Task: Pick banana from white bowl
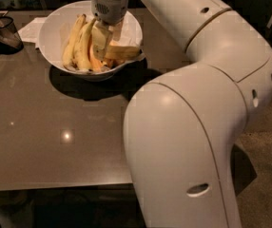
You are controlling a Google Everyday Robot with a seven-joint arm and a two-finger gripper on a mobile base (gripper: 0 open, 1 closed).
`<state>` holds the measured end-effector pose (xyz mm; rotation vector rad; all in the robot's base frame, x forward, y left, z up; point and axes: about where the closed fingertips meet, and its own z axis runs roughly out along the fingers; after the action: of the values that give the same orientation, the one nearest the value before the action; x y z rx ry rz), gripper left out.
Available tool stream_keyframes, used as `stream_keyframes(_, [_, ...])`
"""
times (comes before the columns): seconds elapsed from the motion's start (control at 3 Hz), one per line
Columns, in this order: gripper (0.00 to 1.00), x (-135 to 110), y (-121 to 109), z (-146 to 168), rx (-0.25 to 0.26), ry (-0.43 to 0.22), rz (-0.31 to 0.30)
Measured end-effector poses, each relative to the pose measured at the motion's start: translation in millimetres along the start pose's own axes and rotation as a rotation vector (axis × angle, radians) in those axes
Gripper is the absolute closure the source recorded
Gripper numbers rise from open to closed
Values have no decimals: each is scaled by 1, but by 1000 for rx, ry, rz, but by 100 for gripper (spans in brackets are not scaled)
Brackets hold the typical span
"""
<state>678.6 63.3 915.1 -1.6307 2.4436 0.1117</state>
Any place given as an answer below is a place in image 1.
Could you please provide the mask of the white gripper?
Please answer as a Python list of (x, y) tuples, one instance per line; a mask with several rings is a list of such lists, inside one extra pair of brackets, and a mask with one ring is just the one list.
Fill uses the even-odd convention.
[[(93, 54), (98, 60), (105, 58), (112, 35), (114, 41), (120, 40), (127, 5), (128, 0), (91, 0), (91, 11), (100, 20), (93, 26), (91, 32)], [(113, 33), (109, 25), (115, 25)]]

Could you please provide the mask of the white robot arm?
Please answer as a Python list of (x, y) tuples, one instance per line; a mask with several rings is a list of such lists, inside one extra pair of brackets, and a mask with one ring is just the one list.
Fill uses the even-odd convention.
[[(92, 0), (109, 24), (126, 0)], [(126, 160), (147, 228), (242, 228), (235, 141), (272, 98), (272, 47), (222, 0), (141, 0), (190, 65), (143, 85), (124, 119)]]

